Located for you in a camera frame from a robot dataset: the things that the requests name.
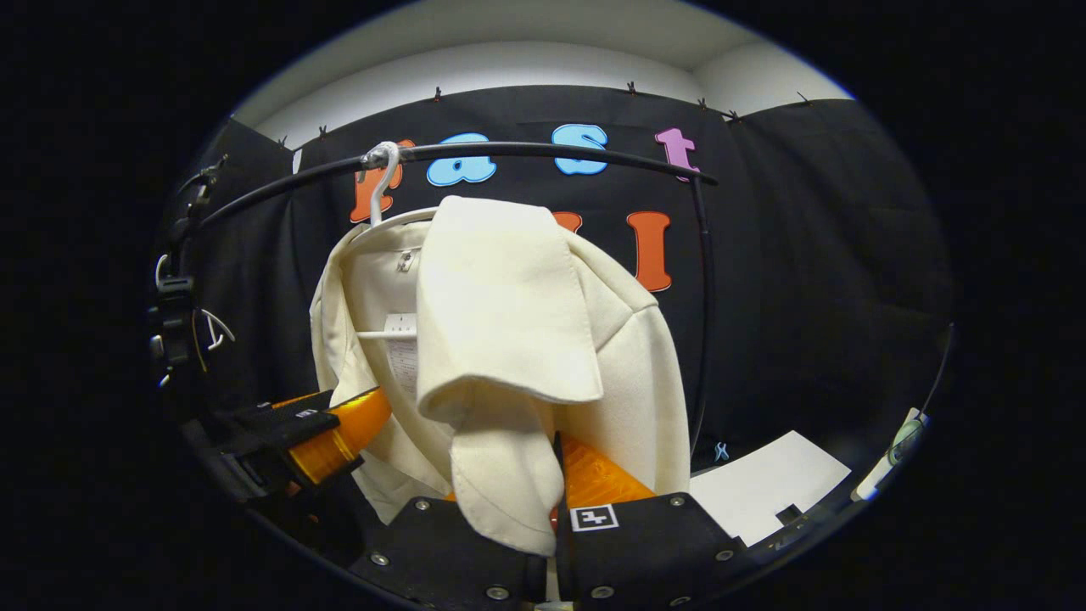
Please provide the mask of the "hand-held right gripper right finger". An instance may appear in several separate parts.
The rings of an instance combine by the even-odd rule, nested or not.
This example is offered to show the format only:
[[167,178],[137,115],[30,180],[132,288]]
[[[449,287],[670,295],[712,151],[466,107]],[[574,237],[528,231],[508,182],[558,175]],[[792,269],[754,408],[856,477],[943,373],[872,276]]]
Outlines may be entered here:
[[574,611],[686,611],[757,571],[689,494],[574,507],[573,491],[556,514],[556,581]]

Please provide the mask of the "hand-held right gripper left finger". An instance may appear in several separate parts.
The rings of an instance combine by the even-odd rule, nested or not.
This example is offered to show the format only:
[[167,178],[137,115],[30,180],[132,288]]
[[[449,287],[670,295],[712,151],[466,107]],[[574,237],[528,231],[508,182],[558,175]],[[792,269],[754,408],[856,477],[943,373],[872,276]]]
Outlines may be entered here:
[[546,600],[546,558],[481,536],[456,502],[426,496],[366,530],[350,572],[435,610],[529,610]]

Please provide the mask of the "cream collared shirt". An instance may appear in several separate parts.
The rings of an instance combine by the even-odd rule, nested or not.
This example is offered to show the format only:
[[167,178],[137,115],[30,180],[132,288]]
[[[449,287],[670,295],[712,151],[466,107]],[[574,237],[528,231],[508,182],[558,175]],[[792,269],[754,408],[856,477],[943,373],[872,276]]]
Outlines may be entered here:
[[383,387],[391,417],[353,478],[389,524],[453,495],[481,536],[556,550],[553,437],[652,494],[689,491],[689,417],[657,301],[543,206],[444,198],[431,221],[356,226],[311,298],[319,389]]

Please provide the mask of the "white plastic hanger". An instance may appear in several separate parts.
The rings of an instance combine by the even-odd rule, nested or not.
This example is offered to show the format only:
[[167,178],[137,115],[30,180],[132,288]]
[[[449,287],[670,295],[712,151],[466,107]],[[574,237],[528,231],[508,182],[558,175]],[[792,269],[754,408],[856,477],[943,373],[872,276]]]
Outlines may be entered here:
[[430,221],[437,209],[412,211],[384,219],[384,191],[400,184],[402,148],[383,142],[365,155],[366,175],[381,177],[372,186],[368,228],[361,229],[348,243],[343,259],[343,300],[350,314],[350,330],[359,340],[395,340],[415,343],[418,314],[399,311],[416,298],[418,288],[407,282],[422,278],[424,249],[415,221]]
[[155,302],[150,313],[157,317],[159,345],[174,361],[188,353],[206,356],[236,340],[233,331],[215,313],[195,302],[194,280],[175,270],[175,256],[159,256],[153,271]]

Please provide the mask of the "white flat board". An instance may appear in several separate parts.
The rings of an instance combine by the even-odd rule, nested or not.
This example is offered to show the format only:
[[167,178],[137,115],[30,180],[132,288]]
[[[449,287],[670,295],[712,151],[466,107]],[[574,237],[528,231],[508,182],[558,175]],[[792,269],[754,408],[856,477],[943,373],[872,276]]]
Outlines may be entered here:
[[788,432],[743,457],[693,475],[689,492],[730,538],[750,548],[784,524],[776,514],[821,502],[853,473],[799,432]]

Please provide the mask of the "white rounded object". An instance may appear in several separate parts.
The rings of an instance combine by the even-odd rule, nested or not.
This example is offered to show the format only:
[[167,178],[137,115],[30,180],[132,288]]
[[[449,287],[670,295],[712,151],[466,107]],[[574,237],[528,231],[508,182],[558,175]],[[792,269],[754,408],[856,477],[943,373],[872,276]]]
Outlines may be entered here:
[[853,502],[871,502],[879,495],[880,487],[910,456],[915,442],[926,433],[929,416],[920,410],[911,409],[901,427],[895,433],[888,448],[882,453],[876,464],[857,484],[850,494]]

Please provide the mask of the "black backdrop cloth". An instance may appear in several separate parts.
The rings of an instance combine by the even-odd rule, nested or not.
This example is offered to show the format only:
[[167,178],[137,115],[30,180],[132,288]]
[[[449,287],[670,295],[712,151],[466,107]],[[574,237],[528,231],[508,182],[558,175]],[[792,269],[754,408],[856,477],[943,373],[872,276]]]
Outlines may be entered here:
[[[858,102],[815,100],[730,119],[657,96],[521,86],[414,102],[303,147],[301,169],[397,144],[528,142],[610,150],[706,171],[716,332],[696,457],[753,450],[792,418],[868,468],[893,418],[927,393],[951,318],[943,236],[915,174]],[[400,164],[391,217],[444,198],[543,206],[617,260],[662,311],[689,421],[702,276],[689,179],[598,161],[467,156]],[[356,171],[210,224],[185,251],[195,302],[238,345],[212,365],[210,406],[320,390],[310,306],[331,250],[368,226],[377,177]]]

